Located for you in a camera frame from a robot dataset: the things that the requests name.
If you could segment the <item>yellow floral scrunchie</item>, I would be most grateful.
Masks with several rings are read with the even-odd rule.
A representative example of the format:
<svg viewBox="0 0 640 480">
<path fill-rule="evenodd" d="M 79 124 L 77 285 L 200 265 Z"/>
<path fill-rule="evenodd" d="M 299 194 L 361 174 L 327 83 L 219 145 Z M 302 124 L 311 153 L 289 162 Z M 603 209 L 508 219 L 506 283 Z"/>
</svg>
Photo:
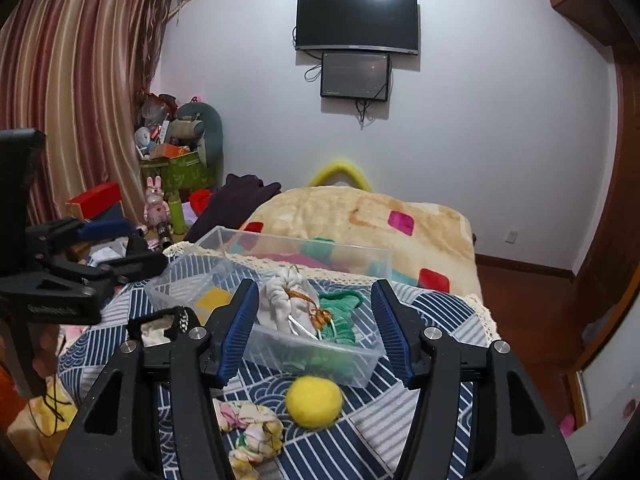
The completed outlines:
<svg viewBox="0 0 640 480">
<path fill-rule="evenodd" d="M 228 459 L 235 479 L 257 479 L 256 465 L 276 458 L 283 448 L 284 426 L 265 405 L 247 400 L 213 400 L 217 424 L 227 434 L 238 430 Z"/>
</svg>

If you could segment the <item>green knitted cloth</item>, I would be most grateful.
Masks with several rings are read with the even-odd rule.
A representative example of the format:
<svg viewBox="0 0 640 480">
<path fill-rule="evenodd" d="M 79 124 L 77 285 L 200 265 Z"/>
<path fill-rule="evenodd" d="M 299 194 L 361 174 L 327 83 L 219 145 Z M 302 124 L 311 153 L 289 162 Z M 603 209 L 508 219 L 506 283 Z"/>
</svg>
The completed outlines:
<svg viewBox="0 0 640 480">
<path fill-rule="evenodd" d="M 319 296 L 321 309 L 326 316 L 326 325 L 322 327 L 320 340 L 325 344 L 355 347 L 356 332 L 354 312 L 362 305 L 363 296 L 354 290 L 342 290 Z M 285 359 L 290 372 L 307 372 L 313 375 L 349 377 L 354 374 L 355 360 L 341 351 L 328 350 L 315 346 L 288 350 Z"/>
</svg>

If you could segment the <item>clear plastic storage box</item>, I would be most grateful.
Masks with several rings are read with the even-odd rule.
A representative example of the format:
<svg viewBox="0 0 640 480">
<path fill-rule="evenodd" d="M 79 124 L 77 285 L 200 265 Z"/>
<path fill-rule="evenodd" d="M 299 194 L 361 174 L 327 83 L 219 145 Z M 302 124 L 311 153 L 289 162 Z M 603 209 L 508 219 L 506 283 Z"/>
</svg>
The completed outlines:
<svg viewBox="0 0 640 480">
<path fill-rule="evenodd" d="M 244 353 L 250 372 L 314 375 L 364 388 L 384 354 L 370 290 L 389 277 L 386 249 L 218 226 L 175 248 L 145 291 L 155 310 L 189 307 L 205 322 L 251 280 L 258 310 Z"/>
</svg>

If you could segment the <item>yellow felt ball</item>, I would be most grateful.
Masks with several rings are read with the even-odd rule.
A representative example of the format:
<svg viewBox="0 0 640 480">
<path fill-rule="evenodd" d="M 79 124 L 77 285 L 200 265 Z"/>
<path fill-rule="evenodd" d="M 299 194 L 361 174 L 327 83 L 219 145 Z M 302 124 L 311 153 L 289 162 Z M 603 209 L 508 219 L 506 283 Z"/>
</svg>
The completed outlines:
<svg viewBox="0 0 640 480">
<path fill-rule="evenodd" d="M 331 426 L 341 414 L 340 387 L 329 379 L 299 377 L 285 395 L 285 408 L 297 426 L 318 430 Z"/>
</svg>

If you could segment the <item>white drawstring pouch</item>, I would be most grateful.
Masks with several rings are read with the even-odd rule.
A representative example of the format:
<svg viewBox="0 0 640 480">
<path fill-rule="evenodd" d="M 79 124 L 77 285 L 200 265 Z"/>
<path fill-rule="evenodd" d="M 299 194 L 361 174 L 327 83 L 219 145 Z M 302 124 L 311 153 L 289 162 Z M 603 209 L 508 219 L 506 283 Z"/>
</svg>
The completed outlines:
<svg viewBox="0 0 640 480">
<path fill-rule="evenodd" d="M 257 323 L 292 336 L 322 338 L 326 316 L 318 292 L 297 266 L 284 266 L 262 281 Z"/>
</svg>

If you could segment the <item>black and white headband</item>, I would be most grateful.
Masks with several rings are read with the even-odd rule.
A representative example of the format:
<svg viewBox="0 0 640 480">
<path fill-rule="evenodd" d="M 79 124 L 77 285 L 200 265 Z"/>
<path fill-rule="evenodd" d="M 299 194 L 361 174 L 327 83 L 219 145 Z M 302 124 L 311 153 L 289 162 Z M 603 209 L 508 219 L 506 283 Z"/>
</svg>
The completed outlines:
<svg viewBox="0 0 640 480">
<path fill-rule="evenodd" d="M 144 348 L 156 347 L 170 344 L 180 334 L 187 334 L 200 325 L 198 316 L 191 308 L 173 307 L 130 320 L 127 338 L 140 342 Z"/>
</svg>

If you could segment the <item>pink bunny doll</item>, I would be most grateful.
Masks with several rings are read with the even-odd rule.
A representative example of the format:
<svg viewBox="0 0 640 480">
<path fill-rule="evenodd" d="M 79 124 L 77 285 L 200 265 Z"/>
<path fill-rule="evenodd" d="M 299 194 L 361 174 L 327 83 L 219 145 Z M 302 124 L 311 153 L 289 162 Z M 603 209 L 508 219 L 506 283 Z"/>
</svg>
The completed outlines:
<svg viewBox="0 0 640 480">
<path fill-rule="evenodd" d="M 149 228 L 170 222 L 170 211 L 162 188 L 162 177 L 147 177 L 143 218 Z"/>
</svg>

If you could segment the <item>green bottle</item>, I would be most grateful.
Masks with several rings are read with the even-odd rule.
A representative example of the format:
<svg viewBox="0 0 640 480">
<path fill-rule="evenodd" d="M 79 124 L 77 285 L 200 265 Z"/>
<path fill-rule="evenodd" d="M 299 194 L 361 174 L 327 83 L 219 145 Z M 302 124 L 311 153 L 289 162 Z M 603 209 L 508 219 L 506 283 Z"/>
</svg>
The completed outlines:
<svg viewBox="0 0 640 480">
<path fill-rule="evenodd" d="M 186 232 L 186 222 L 184 221 L 182 201 L 178 195 L 171 195 L 168 200 L 170 221 L 172 229 L 176 235 L 183 235 Z"/>
</svg>

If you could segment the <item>red box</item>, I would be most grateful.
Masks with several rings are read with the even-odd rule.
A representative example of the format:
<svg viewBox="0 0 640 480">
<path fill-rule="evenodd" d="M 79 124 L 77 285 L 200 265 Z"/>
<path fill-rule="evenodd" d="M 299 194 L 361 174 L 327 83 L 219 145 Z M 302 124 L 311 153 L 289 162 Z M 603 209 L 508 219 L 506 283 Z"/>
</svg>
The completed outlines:
<svg viewBox="0 0 640 480">
<path fill-rule="evenodd" d="M 106 182 L 70 198 L 65 203 L 65 213 L 78 220 L 92 220 L 121 200 L 119 184 Z"/>
</svg>

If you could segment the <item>green storage box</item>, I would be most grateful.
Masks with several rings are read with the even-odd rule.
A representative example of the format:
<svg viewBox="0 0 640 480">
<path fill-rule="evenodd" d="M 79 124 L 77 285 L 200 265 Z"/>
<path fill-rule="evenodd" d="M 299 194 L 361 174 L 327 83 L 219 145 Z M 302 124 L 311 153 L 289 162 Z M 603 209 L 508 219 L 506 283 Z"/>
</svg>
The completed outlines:
<svg viewBox="0 0 640 480">
<path fill-rule="evenodd" d="M 147 178 L 160 176 L 166 194 L 211 188 L 216 177 L 215 169 L 205 166 L 196 153 L 174 158 L 143 159 L 140 171 L 144 186 Z"/>
</svg>

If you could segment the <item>dark purple garment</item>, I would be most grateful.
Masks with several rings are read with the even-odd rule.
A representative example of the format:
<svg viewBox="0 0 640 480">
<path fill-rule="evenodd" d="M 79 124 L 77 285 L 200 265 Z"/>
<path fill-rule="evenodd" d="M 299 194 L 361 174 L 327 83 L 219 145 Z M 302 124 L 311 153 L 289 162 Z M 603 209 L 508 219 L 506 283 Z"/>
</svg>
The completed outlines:
<svg viewBox="0 0 640 480">
<path fill-rule="evenodd" d="M 238 230 L 260 205 L 280 194 L 281 190 L 280 182 L 265 184 L 254 174 L 228 174 L 224 185 L 213 192 L 184 240 L 195 243 L 216 226 Z"/>
</svg>

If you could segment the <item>blue patterned tablecloth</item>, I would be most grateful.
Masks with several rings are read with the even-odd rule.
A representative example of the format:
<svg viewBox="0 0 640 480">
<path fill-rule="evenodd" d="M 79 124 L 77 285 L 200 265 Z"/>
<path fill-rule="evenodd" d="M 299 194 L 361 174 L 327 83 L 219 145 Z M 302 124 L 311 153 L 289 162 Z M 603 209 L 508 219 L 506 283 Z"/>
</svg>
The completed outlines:
<svg viewBox="0 0 640 480">
<path fill-rule="evenodd" d="M 321 348 L 294 350 L 267 344 L 252 356 L 282 354 L 285 364 L 335 365 L 338 372 L 355 372 L 361 378 L 363 362 L 342 350 L 382 349 L 371 310 L 371 280 L 328 278 L 302 266 L 278 270 L 258 268 L 255 258 L 231 255 L 224 258 L 210 250 L 197 249 L 176 257 L 169 270 L 169 286 L 177 292 L 192 292 L 207 278 L 209 289 L 235 292 L 243 278 L 262 285 L 275 285 L 288 271 L 302 274 L 317 293 L 317 304 L 332 314 L 338 331 L 352 330 L 354 344 L 339 344 L 337 356 L 320 356 Z M 391 281 L 395 295 L 416 310 L 426 326 L 464 344 L 487 347 L 498 338 L 496 323 L 475 295 L 464 298 Z M 88 328 L 60 357 L 58 378 L 79 406 L 116 347 L 128 335 L 125 322 L 152 313 L 152 302 L 143 285 L 125 287 L 102 311 L 103 322 Z M 222 393 L 214 393 L 214 409 L 221 428 L 224 455 L 238 479 L 390 479 L 408 437 L 418 393 L 406 389 L 390 368 L 378 358 L 364 387 L 339 385 L 337 379 L 296 368 L 292 375 L 264 364 L 243 359 L 236 375 Z M 175 439 L 172 434 L 170 393 L 160 386 L 160 456 L 166 479 L 181 479 Z M 459 387 L 454 450 L 447 479 L 462 479 L 471 437 L 472 382 Z"/>
</svg>

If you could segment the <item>beige fleece blanket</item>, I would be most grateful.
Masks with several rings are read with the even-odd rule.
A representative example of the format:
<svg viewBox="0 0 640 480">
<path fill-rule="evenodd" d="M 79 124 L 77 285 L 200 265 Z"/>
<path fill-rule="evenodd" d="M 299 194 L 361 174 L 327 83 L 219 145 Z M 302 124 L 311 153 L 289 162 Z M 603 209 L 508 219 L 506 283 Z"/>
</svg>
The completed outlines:
<svg viewBox="0 0 640 480">
<path fill-rule="evenodd" d="M 387 249 L 396 282 L 482 296 L 471 223 L 444 205 L 407 203 L 350 186 L 292 188 L 260 205 L 243 226 Z"/>
</svg>

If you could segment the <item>grey plush toy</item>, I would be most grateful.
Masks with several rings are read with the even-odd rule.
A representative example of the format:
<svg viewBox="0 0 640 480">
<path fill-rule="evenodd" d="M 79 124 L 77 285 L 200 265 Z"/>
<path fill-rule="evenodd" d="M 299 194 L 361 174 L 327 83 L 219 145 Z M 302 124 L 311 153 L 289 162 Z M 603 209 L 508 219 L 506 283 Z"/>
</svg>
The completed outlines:
<svg viewBox="0 0 640 480">
<path fill-rule="evenodd" d="M 218 112 L 204 102 L 180 106 L 169 123 L 166 139 L 176 145 L 194 148 L 201 163 L 213 167 L 222 156 L 224 133 Z"/>
</svg>

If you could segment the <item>yellow chair back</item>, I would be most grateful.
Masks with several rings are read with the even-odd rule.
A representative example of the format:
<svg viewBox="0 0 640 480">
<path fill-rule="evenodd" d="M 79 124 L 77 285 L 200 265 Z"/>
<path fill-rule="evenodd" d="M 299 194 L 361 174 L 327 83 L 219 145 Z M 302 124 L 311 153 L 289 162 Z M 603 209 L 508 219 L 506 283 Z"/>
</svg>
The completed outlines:
<svg viewBox="0 0 640 480">
<path fill-rule="evenodd" d="M 372 191 L 369 180 L 348 160 L 330 162 L 311 178 L 308 185 L 313 188 L 314 186 L 332 185 L 338 181 L 361 191 Z"/>
</svg>

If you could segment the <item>red striped curtain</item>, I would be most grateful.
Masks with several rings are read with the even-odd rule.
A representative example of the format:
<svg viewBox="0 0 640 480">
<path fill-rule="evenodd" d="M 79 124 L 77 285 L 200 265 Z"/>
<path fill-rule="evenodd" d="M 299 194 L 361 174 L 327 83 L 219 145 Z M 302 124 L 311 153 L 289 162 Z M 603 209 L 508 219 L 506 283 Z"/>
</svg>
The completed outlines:
<svg viewBox="0 0 640 480">
<path fill-rule="evenodd" d="M 143 210 L 134 130 L 155 75 L 172 0 L 21 0 L 1 29 L 1 125 L 47 136 L 29 218 L 116 183 L 126 216 Z"/>
</svg>

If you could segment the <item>white wall socket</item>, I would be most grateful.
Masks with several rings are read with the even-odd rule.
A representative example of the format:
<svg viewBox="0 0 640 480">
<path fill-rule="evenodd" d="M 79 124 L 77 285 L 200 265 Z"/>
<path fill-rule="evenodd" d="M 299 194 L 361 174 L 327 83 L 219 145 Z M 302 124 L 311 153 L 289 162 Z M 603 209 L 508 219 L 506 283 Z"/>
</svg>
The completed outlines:
<svg viewBox="0 0 640 480">
<path fill-rule="evenodd" d="M 517 239 L 518 239 L 518 232 L 516 232 L 515 230 L 510 230 L 509 232 L 506 233 L 506 237 L 504 238 L 504 241 L 508 244 L 514 244 Z"/>
</svg>

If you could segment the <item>small black wall monitor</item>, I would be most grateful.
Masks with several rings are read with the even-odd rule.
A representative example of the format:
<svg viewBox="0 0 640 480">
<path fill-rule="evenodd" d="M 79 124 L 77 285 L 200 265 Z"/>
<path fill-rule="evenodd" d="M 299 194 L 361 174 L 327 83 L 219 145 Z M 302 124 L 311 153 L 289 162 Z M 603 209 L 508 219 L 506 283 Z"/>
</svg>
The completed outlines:
<svg viewBox="0 0 640 480">
<path fill-rule="evenodd" d="M 320 96 L 386 102 L 390 86 L 390 56 L 369 52 L 323 52 Z"/>
</svg>

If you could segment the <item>black wall television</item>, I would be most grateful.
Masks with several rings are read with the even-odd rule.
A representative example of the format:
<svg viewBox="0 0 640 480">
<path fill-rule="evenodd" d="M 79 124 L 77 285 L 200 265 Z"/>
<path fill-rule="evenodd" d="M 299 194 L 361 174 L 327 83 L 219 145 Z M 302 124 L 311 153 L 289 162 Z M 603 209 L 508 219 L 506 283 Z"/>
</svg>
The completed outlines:
<svg viewBox="0 0 640 480">
<path fill-rule="evenodd" d="M 417 55 L 418 0 L 297 0 L 295 47 Z"/>
</svg>

